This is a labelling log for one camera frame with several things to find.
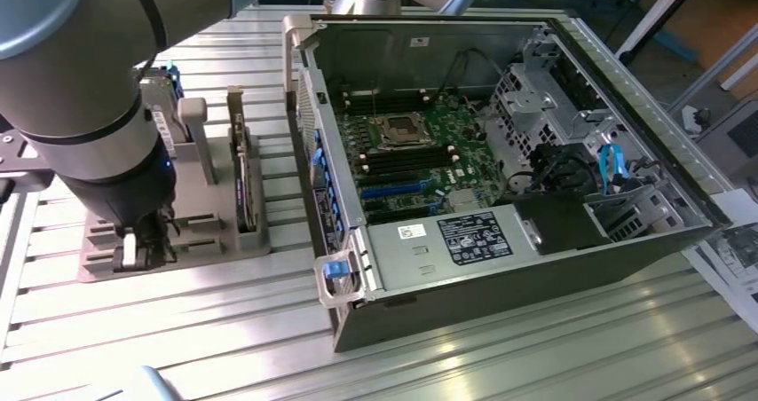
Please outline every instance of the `circuit board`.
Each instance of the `circuit board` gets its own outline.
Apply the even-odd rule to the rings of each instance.
[[[369,224],[444,215],[461,208],[484,208],[499,198],[504,180],[485,133],[457,97],[440,96],[427,110],[415,113],[344,114],[337,117],[337,125]],[[376,178],[361,165],[367,154],[408,155],[435,148],[453,151],[451,163],[403,172],[401,182],[372,183]],[[416,192],[391,193],[411,185],[417,187]],[[381,195],[368,195],[376,191]]]

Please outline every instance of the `white label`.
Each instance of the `white label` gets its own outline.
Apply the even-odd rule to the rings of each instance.
[[[400,226],[397,227],[397,232],[400,233],[400,240],[413,239],[415,237],[424,237],[427,235],[423,224]]]
[[[165,144],[165,150],[168,151],[168,156],[176,158],[176,149],[173,148],[173,140],[170,138],[170,131],[168,129],[168,124],[165,123],[165,116],[161,111],[152,112],[152,121],[157,127],[157,131],[161,134],[162,143]]]
[[[425,48],[428,46],[428,37],[413,37],[411,39],[411,48]]]

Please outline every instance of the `motherboard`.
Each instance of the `motherboard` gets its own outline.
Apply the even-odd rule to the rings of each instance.
[[[485,208],[505,186],[468,100],[337,117],[368,224]]]

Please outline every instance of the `barcode sticker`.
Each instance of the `barcode sticker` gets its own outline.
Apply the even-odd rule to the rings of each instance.
[[[168,129],[168,123],[165,122],[165,116],[161,111],[152,111],[152,121],[157,127],[157,131],[161,134],[162,143],[165,144],[165,150],[168,151],[168,156],[176,158],[176,149],[173,148],[173,140],[170,138],[170,131]]]

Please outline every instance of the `power supply label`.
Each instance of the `power supply label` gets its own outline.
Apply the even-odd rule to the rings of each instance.
[[[468,265],[512,255],[492,212],[436,221],[447,251],[456,265]]]

